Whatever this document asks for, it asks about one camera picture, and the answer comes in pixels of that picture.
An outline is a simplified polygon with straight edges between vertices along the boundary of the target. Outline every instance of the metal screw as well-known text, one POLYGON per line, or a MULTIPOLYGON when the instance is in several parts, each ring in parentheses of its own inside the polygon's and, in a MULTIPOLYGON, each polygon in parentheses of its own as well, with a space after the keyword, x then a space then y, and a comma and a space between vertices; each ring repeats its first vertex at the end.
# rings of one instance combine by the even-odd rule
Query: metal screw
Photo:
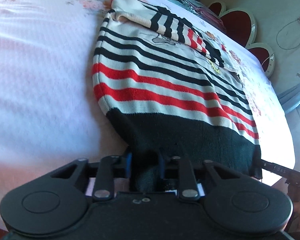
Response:
POLYGON ((107 198, 110 197, 110 192, 105 189, 100 189, 94 193, 94 196, 97 198, 107 198))
POLYGON ((134 204, 141 204, 141 200, 138 200, 138 199, 134 199, 134 200, 132 200, 132 203, 134 203, 134 204))
POLYGON ((197 197, 198 196, 198 192, 194 189, 185 189, 183 192, 182 192, 182 195, 184 197, 197 197))

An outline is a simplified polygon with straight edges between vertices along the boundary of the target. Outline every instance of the white bed sheet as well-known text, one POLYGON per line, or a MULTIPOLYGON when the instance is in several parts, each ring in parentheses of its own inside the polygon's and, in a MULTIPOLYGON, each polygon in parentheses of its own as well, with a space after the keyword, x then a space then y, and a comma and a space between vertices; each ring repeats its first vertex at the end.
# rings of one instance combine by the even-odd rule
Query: white bed sheet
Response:
MULTIPOLYGON (((208 31, 232 55, 260 135, 262 158, 294 167, 291 134, 260 63, 188 11, 166 6, 208 31)), ((76 158, 120 154, 126 144, 94 98, 93 50, 109 0, 0 0, 0 200, 76 158)), ((263 182, 280 177, 263 173, 263 182)), ((0 217, 0 228, 5 228, 0 217)))

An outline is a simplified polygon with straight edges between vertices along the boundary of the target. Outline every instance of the maroon fabric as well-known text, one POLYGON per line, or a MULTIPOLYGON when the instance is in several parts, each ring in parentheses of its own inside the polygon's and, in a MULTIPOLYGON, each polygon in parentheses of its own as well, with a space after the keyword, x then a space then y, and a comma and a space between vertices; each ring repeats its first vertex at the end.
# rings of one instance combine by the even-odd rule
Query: maroon fabric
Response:
POLYGON ((245 47, 251 34, 250 16, 243 11, 233 11, 221 17, 227 36, 245 47))
MULTIPOLYGON (((260 64, 262 64, 265 61, 265 59, 270 56, 269 52, 264 48, 252 48, 248 49, 248 51, 250 51, 253 55, 256 56, 256 58, 260 61, 260 64)), ((268 66, 269 59, 267 59, 262 65, 263 70, 266 71, 268 69, 268 66)))
POLYGON ((220 15, 222 5, 219 2, 215 2, 212 5, 209 6, 209 9, 213 11, 216 15, 220 15))

